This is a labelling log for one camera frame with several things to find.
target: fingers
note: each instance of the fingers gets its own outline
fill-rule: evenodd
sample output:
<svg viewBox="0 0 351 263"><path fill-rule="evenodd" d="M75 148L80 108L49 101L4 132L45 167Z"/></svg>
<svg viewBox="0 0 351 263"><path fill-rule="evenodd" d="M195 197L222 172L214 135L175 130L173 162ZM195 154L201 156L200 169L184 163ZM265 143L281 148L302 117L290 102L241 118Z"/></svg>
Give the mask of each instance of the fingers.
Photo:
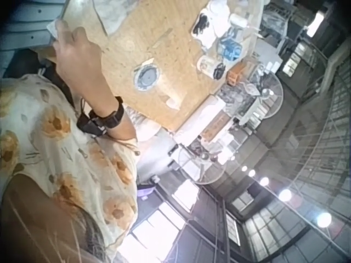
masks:
<svg viewBox="0 0 351 263"><path fill-rule="evenodd" d="M73 43L72 32L70 31L67 22L64 20L57 20L55 25L60 45Z"/></svg>
<svg viewBox="0 0 351 263"><path fill-rule="evenodd" d="M55 49L56 55L58 55L60 53L60 43L58 41L55 41L53 43L53 47Z"/></svg>
<svg viewBox="0 0 351 263"><path fill-rule="evenodd" d="M84 27L77 27L76 29L73 30L72 32L73 35L73 40L75 42L84 42L88 41L87 33Z"/></svg>

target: person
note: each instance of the person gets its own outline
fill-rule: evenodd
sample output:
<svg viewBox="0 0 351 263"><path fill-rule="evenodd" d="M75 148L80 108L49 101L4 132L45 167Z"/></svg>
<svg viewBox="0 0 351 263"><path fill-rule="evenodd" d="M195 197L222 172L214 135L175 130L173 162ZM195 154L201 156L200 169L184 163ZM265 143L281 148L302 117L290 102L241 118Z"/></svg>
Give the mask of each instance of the person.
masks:
<svg viewBox="0 0 351 263"><path fill-rule="evenodd" d="M56 23L56 71L100 118L120 108L84 28ZM8 262L111 262L137 217L134 126L94 138L39 75L1 80L1 257Z"/></svg>

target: watch strap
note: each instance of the watch strap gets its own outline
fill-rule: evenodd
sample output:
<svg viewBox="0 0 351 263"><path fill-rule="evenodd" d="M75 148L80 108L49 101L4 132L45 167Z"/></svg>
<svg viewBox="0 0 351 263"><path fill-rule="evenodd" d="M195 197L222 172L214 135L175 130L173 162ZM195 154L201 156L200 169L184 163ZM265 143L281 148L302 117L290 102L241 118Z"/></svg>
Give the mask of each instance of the watch strap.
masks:
<svg viewBox="0 0 351 263"><path fill-rule="evenodd" d="M90 118L98 125L102 127L106 127L108 129L112 129L118 126L121 123L122 117L124 115L124 107L123 107L123 100L120 96L115 97L118 103L118 109L113 111L107 117L101 118L96 113L91 110L89 113Z"/></svg>

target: table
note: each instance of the table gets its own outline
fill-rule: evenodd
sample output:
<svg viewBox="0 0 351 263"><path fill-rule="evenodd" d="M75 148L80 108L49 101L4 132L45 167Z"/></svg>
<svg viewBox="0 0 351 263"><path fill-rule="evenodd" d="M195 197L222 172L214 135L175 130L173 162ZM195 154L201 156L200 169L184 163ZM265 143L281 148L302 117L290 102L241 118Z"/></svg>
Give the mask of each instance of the table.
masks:
<svg viewBox="0 0 351 263"><path fill-rule="evenodd" d="M261 16L263 4L257 3L262 1L250 1L250 7ZM109 38L94 11L92 0L70 0L64 19L71 29L85 27L89 40L101 46L103 73L113 93L164 128L176 131L220 86L219 82L196 70L202 51L190 35L198 13L207 2L142 0ZM254 20L261 21L257 15L250 19L254 24ZM256 37L248 42L248 46L254 46L255 41ZM37 51L55 61L53 49ZM137 91L134 70L150 59L160 69L158 83L148 92ZM166 105L169 98L182 102L179 110Z"/></svg>

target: floral blouse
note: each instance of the floral blouse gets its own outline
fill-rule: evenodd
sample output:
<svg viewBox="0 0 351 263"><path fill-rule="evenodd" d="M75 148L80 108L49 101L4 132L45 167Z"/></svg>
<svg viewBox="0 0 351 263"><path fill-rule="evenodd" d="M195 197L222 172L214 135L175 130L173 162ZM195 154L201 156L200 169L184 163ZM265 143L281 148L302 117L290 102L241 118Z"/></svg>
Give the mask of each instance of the floral blouse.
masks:
<svg viewBox="0 0 351 263"><path fill-rule="evenodd" d="M0 122L0 201L13 176L29 176L63 209L69 201L88 212L113 260L137 217L136 139L83 133L63 93L38 75L1 80Z"/></svg>

